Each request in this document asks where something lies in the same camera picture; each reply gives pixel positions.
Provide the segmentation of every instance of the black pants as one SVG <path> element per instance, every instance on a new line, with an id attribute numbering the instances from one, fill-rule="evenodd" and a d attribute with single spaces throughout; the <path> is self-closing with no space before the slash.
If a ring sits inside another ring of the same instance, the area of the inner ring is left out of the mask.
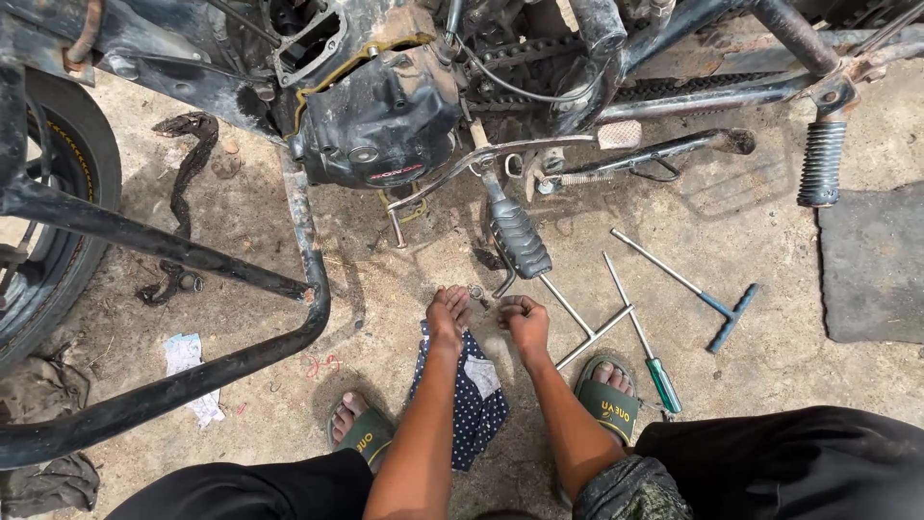
<path id="1" fill-rule="evenodd" d="M 653 423 L 635 453 L 655 457 L 697 518 L 924 518 L 924 430 L 849 408 Z M 358 452 L 291 464 L 184 468 L 108 520 L 357 519 L 372 484 Z"/>

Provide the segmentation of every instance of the concrete floor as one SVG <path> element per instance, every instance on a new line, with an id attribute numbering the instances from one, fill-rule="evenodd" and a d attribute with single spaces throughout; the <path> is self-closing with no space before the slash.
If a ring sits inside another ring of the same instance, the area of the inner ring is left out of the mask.
<path id="1" fill-rule="evenodd" d="M 907 62 L 892 66 L 886 80 L 861 86 L 864 101 L 850 116 L 844 188 L 891 190 L 924 179 L 922 76 L 920 62 Z M 180 141 L 150 128 L 189 107 L 104 74 L 92 94 L 119 141 L 124 213 L 172 230 L 168 196 L 176 171 L 167 157 Z M 813 114 L 810 102 L 798 102 L 646 123 L 644 143 L 735 126 L 756 130 L 759 148 L 747 157 L 689 155 L 676 162 L 684 176 L 674 184 L 626 177 L 575 187 L 529 208 L 554 260 L 551 278 L 592 327 L 621 306 L 600 257 L 601 250 L 609 252 L 672 375 L 685 406 L 682 420 L 840 404 L 924 427 L 920 345 L 837 344 L 825 338 L 818 230 L 813 213 L 795 204 L 805 126 Z M 206 168 L 192 182 L 187 191 L 192 239 L 299 277 L 274 148 L 225 124 L 221 140 L 236 141 L 245 164 L 231 180 L 219 180 Z M 319 358 L 339 364 L 315 371 L 311 359 L 296 355 L 223 388 L 227 419 L 220 423 L 199 430 L 194 414 L 180 408 L 90 448 L 103 482 L 98 507 L 58 516 L 103 518 L 138 489 L 190 464 L 281 463 L 326 453 L 324 415 L 344 390 L 359 388 L 400 416 L 417 356 L 418 322 L 435 286 L 476 283 L 491 291 L 503 278 L 470 252 L 482 196 L 474 177 L 453 180 L 429 198 L 425 217 L 405 225 L 410 246 L 399 251 L 374 192 L 318 188 L 311 201 L 334 285 L 334 310 L 319 340 Z M 762 285 L 718 355 L 703 347 L 722 324 L 719 315 L 612 238 L 611 227 L 724 302 L 735 302 L 751 282 Z M 155 260 L 110 248 L 49 342 L 71 341 L 66 359 L 89 368 L 92 401 L 161 378 L 161 343 L 177 333 L 198 332 L 208 360 L 290 330 L 304 317 L 297 303 L 217 277 L 208 277 L 201 294 L 177 296 L 162 308 L 143 306 L 134 291 L 161 277 Z M 553 358 L 583 340 L 540 282 L 520 280 L 511 293 L 525 293 L 550 308 Z M 543 518 L 567 518 L 551 493 L 552 456 L 529 379 L 491 323 L 489 317 L 476 326 L 476 335 L 497 360 L 512 413 L 472 470 L 454 476 L 450 515 L 466 519 L 521 508 Z M 602 349 L 615 351 L 634 369 L 643 397 L 656 397 L 627 321 L 570 365 L 565 377 L 573 380 Z M 281 388 L 270 392 L 271 383 Z M 637 434 L 658 419 L 643 411 Z"/>

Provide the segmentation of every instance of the green screwdriver handle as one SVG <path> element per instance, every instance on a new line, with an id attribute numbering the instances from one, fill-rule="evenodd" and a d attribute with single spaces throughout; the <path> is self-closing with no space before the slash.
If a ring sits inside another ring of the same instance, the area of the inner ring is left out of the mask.
<path id="1" fill-rule="evenodd" d="M 664 367 L 661 365 L 661 360 L 657 357 L 646 359 L 645 365 L 648 366 L 648 371 L 651 372 L 651 380 L 654 381 L 654 386 L 658 389 L 658 395 L 661 396 L 664 408 L 667 408 L 667 411 L 672 414 L 679 414 L 683 407 L 680 405 L 680 400 L 677 399 L 677 392 L 674 391 L 671 379 L 667 377 L 667 372 L 664 371 Z"/>

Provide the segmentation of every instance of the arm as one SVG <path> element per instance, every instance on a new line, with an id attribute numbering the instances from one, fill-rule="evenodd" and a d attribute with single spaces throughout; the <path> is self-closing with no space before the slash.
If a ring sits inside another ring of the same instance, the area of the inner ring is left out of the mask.
<path id="1" fill-rule="evenodd" d="M 603 469 L 626 457 L 622 446 L 584 409 L 547 349 L 549 315 L 527 296 L 501 300 L 500 327 L 513 335 L 552 440 L 555 466 L 571 500 Z"/>
<path id="2" fill-rule="evenodd" d="M 468 292 L 442 287 L 427 309 L 430 352 L 417 394 L 372 483 L 365 520 L 446 518 L 452 479 L 453 401 Z"/>

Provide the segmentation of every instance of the engine crankcase cover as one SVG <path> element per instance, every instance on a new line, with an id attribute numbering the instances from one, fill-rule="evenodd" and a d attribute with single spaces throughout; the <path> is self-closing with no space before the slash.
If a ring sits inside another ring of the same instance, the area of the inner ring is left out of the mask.
<path id="1" fill-rule="evenodd" d="M 429 45 L 383 51 L 305 102 L 294 138 L 309 181 L 348 188 L 398 186 L 442 165 L 462 114 L 455 77 Z"/>

